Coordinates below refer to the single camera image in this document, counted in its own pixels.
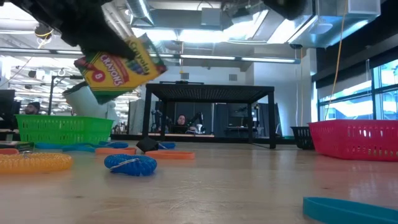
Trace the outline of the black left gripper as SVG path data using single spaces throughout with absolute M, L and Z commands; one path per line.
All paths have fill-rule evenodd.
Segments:
M 105 0 L 11 0 L 39 23 L 61 33 L 68 44 L 78 44 L 81 51 L 106 52 L 126 59 L 136 54 L 107 25 L 102 10 Z

